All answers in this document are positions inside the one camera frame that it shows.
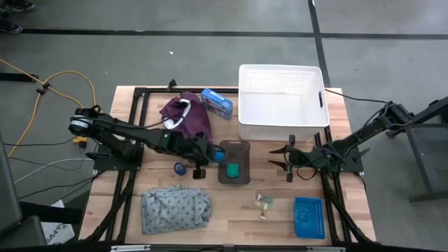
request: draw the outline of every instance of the cable clamp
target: cable clamp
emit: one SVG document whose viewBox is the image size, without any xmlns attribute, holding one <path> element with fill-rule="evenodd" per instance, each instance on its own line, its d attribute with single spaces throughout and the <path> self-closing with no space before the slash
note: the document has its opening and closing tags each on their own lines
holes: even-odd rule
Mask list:
<svg viewBox="0 0 448 252">
<path fill-rule="evenodd" d="M 47 92 L 48 87 L 50 87 L 50 84 L 49 83 L 44 83 L 42 85 L 42 88 L 36 89 L 36 92 L 38 92 L 39 94 L 43 95 L 43 94 L 45 94 Z"/>
</svg>

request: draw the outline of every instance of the white cable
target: white cable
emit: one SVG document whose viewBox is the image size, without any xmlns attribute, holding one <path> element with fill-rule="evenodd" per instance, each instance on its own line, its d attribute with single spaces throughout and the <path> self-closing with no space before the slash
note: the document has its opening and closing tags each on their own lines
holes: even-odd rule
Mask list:
<svg viewBox="0 0 448 252">
<path fill-rule="evenodd" d="M 19 178 L 18 180 L 14 181 L 14 183 L 18 183 L 22 179 L 25 179 L 25 178 L 31 176 L 32 174 L 35 174 L 36 172 L 42 170 L 43 168 L 48 167 L 48 165 L 54 165 L 54 164 L 58 164 L 61 162 L 75 161 L 75 160 L 93 161 L 88 158 L 69 158 L 69 159 L 65 159 L 65 160 L 54 161 L 54 162 L 51 162 L 50 164 L 46 164 L 46 165 L 42 166 L 41 168 L 37 169 L 36 171 L 32 171 L 32 172 L 28 173 L 27 175 L 23 176 L 22 178 Z"/>
</svg>

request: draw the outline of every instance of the green sponge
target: green sponge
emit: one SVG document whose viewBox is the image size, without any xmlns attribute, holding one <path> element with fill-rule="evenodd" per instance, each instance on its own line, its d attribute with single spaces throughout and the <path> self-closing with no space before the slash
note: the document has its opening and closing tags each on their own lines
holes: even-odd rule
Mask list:
<svg viewBox="0 0 448 252">
<path fill-rule="evenodd" d="M 230 178 L 237 178 L 239 176 L 238 164 L 228 164 L 227 165 L 227 176 Z"/>
</svg>

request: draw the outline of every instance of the blue bottle cap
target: blue bottle cap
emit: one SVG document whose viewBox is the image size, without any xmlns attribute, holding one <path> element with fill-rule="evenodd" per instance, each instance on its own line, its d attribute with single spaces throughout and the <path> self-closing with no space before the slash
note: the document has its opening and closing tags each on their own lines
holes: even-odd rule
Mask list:
<svg viewBox="0 0 448 252">
<path fill-rule="evenodd" d="M 182 176 L 185 175 L 185 173 L 187 172 L 187 168 L 182 163 L 177 162 L 176 164 L 174 164 L 174 172 Z"/>
<path fill-rule="evenodd" d="M 215 153 L 213 155 L 213 160 L 215 161 L 222 161 L 225 157 L 225 153 L 223 151 L 215 150 Z"/>
</svg>

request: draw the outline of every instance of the small blue basket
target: small blue basket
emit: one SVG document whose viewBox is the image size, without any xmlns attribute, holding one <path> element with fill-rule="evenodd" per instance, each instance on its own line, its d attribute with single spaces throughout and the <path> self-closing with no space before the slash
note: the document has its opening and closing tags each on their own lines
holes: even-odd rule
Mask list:
<svg viewBox="0 0 448 252">
<path fill-rule="evenodd" d="M 297 237 L 325 239 L 322 199 L 296 197 L 294 201 L 294 225 Z"/>
</svg>

